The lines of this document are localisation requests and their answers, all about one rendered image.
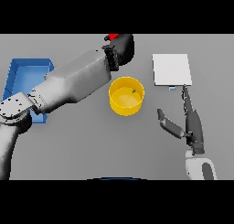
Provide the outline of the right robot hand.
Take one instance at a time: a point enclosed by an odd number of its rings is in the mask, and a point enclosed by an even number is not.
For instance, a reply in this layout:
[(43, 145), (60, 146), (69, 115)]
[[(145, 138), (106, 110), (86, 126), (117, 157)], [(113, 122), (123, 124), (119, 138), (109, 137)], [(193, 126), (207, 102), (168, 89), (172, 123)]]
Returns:
[(188, 88), (185, 84), (182, 89), (182, 99), (184, 101), (184, 112), (186, 117), (185, 130), (166, 118), (161, 109), (157, 110), (158, 121), (160, 126), (175, 138), (186, 138), (186, 144), (192, 148), (192, 155), (203, 155), (205, 153), (205, 146), (202, 123), (197, 110), (192, 106)]

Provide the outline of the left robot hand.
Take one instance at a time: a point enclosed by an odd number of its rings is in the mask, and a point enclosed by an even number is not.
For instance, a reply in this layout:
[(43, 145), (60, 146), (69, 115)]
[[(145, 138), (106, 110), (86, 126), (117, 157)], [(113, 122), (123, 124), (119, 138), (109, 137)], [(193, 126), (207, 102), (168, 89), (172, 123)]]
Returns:
[(109, 44), (103, 46), (102, 49), (107, 57), (110, 71), (118, 71), (120, 66), (126, 65), (133, 59), (133, 34), (119, 34), (112, 41), (109, 40), (109, 35), (107, 35), (104, 40), (109, 41)]

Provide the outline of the yellow bowl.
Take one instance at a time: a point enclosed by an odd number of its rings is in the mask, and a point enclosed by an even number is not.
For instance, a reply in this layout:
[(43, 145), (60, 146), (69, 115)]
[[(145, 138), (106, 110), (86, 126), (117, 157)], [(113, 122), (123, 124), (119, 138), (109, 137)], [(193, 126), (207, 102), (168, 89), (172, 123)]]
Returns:
[(133, 77), (120, 77), (109, 88), (112, 110), (121, 116), (131, 116), (139, 112), (144, 100), (144, 86)]

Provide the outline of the pale square measuring scale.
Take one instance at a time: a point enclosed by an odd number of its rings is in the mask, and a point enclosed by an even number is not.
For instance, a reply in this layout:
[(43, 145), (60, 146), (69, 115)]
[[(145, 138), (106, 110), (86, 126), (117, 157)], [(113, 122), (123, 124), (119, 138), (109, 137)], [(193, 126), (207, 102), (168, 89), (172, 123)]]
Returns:
[(155, 86), (192, 85), (187, 54), (153, 54), (152, 59)]

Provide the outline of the blue tray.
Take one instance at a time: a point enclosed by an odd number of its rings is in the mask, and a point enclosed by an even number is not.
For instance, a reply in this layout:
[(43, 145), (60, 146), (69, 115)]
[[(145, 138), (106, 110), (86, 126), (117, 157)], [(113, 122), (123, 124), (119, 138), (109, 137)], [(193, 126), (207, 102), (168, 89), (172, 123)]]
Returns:
[(51, 59), (11, 59), (2, 100), (19, 92), (30, 93), (53, 69)]

